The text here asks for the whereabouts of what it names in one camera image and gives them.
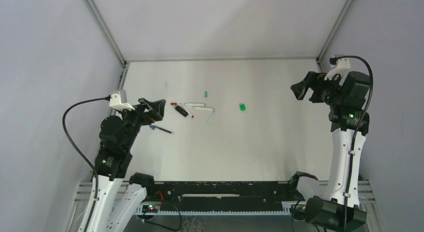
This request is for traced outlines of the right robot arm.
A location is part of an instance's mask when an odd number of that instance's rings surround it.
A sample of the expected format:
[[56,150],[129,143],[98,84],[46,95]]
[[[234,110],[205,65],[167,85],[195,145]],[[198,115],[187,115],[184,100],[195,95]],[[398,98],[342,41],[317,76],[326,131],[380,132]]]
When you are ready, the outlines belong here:
[[368,75],[358,71],[349,72],[342,84],[339,74],[332,79],[325,77],[325,73],[310,71],[290,89],[299,101],[312,89],[309,101],[330,108],[333,152],[327,186],[321,188],[316,176],[300,171],[288,184],[296,200],[306,202],[302,220],[325,231],[352,232],[367,221],[367,213],[360,210],[358,179],[361,152],[369,132],[366,95],[372,83]]

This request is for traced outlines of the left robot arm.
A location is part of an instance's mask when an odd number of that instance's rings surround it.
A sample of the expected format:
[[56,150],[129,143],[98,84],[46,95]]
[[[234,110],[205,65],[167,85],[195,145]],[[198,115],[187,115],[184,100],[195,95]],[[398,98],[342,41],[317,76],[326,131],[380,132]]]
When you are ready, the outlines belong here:
[[80,232],[122,232],[139,204],[152,193],[148,190],[154,178],[135,173],[130,178],[124,197],[114,201],[130,165],[131,148],[142,126],[164,118],[166,100],[140,98],[131,105],[118,92],[108,98],[109,106],[119,115],[105,118],[100,125],[100,150],[95,158],[91,194],[81,221]]

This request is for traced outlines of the white pen red end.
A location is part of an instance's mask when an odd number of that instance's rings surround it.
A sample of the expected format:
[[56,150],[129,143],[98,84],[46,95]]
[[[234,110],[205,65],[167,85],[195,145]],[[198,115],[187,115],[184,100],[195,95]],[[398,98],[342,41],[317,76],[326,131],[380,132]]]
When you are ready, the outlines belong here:
[[192,119],[194,118],[192,112],[183,103],[180,103],[179,106],[182,107]]

